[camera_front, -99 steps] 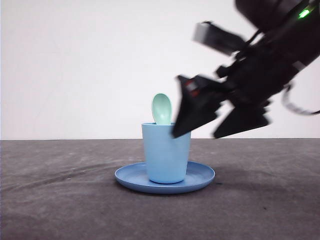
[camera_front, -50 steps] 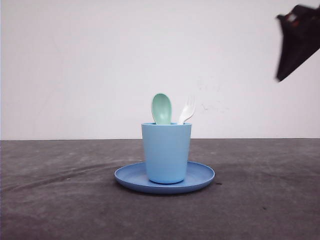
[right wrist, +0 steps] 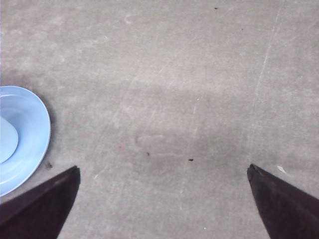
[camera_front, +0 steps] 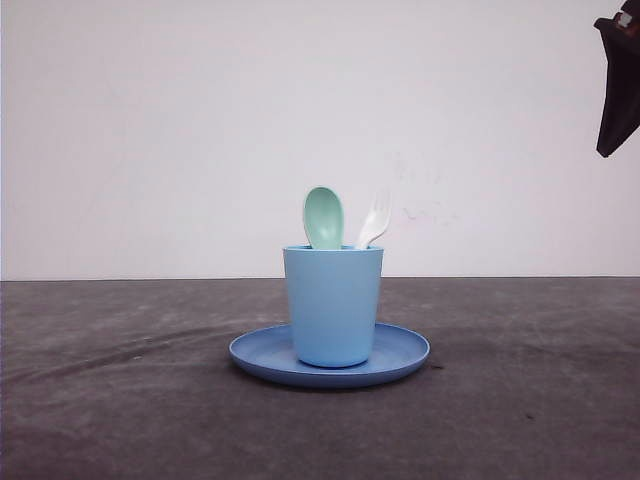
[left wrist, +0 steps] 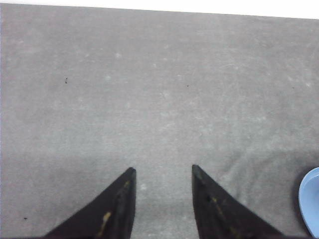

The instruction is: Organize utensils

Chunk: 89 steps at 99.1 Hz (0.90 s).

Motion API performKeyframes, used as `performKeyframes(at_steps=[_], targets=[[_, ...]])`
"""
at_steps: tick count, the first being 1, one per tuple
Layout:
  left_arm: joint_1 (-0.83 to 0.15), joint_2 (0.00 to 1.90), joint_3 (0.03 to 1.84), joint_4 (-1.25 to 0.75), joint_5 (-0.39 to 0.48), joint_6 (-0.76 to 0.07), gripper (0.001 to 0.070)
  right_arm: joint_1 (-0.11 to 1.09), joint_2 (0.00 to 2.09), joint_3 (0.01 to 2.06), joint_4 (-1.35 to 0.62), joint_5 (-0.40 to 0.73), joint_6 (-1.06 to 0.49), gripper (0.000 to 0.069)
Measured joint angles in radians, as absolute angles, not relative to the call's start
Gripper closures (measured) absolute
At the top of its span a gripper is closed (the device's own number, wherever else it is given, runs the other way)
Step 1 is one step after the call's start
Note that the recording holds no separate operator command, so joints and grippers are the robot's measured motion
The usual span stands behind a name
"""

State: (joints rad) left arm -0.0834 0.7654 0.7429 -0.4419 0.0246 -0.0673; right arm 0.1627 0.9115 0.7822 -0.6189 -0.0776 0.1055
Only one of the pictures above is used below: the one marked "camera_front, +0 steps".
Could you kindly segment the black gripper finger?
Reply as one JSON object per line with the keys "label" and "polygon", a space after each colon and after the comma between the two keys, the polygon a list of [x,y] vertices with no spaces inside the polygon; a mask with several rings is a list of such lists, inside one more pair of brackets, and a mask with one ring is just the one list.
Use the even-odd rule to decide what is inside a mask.
{"label": "black gripper finger", "polygon": [[607,158],[639,127],[639,0],[625,1],[613,18],[599,18],[594,27],[608,62],[596,145]]}

